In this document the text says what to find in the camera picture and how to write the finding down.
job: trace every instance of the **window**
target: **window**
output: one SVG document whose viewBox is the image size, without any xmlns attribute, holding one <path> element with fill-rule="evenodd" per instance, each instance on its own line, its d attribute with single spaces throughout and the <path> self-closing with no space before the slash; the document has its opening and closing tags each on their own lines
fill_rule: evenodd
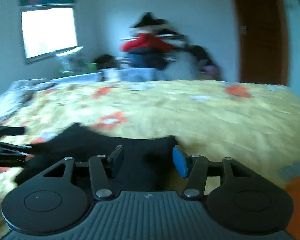
<svg viewBox="0 0 300 240">
<path fill-rule="evenodd" d="M 77 46 L 73 8 L 39 8 L 21 13 L 27 61 Z"/>
</svg>

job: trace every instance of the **black hat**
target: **black hat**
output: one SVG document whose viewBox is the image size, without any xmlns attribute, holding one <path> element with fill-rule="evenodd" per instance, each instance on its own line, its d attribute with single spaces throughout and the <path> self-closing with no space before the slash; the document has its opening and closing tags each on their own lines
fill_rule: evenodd
<svg viewBox="0 0 300 240">
<path fill-rule="evenodd" d="M 150 12 L 145 13 L 138 23 L 135 25 L 131 26 L 131 28 L 141 28 L 145 26 L 150 26 L 150 25 L 162 25 L 165 24 L 166 21 L 163 19 L 154 19 L 152 17 L 152 14 Z"/>
</svg>

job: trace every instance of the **door handle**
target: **door handle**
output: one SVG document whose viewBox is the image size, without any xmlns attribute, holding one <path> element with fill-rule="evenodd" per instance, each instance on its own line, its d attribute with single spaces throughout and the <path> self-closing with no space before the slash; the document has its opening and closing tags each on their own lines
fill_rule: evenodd
<svg viewBox="0 0 300 240">
<path fill-rule="evenodd" d="M 239 27 L 239 32 L 240 32 L 241 35 L 246 35 L 247 32 L 248 32 L 248 29 L 247 29 L 246 26 L 240 26 Z"/>
</svg>

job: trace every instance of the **metal bolt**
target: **metal bolt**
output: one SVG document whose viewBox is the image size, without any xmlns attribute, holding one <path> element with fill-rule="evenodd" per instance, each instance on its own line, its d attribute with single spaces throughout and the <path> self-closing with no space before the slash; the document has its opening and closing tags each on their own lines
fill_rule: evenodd
<svg viewBox="0 0 300 240">
<path fill-rule="evenodd" d="M 99 198 L 108 198 L 112 195 L 112 191 L 109 189 L 99 189 L 96 192 L 97 197 Z"/>
<path fill-rule="evenodd" d="M 183 192 L 183 194 L 188 198 L 192 198 L 192 197 L 197 197 L 200 194 L 200 191 L 195 188 L 189 188 L 189 189 L 186 189 Z"/>
</svg>

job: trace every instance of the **door frame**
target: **door frame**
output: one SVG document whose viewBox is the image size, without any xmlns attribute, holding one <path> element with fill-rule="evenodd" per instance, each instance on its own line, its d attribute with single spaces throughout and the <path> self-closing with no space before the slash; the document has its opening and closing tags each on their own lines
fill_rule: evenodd
<svg viewBox="0 0 300 240">
<path fill-rule="evenodd" d="M 281 85 L 288 85 L 288 74 L 289 74 L 289 38 L 288 38 L 288 26 L 287 26 L 287 16 L 286 16 L 286 11 L 284 8 L 284 2 L 283 0 L 276 0 L 277 1 L 277 7 L 278 7 L 278 13 L 279 13 L 279 18 L 280 18 L 280 33 L 281 33 L 281 77 L 280 77 L 280 83 Z M 242 76 L 242 49 L 244 46 L 244 42 L 241 37 L 241 32 L 240 32 L 240 15 L 239 11 L 237 9 L 237 2 L 236 0 L 233 0 L 234 8 L 236 11 L 237 15 L 237 33 L 238 33 L 238 41 L 239 41 L 239 71 L 237 72 L 237 79 L 239 82 L 241 82 L 241 76 Z"/>
</svg>

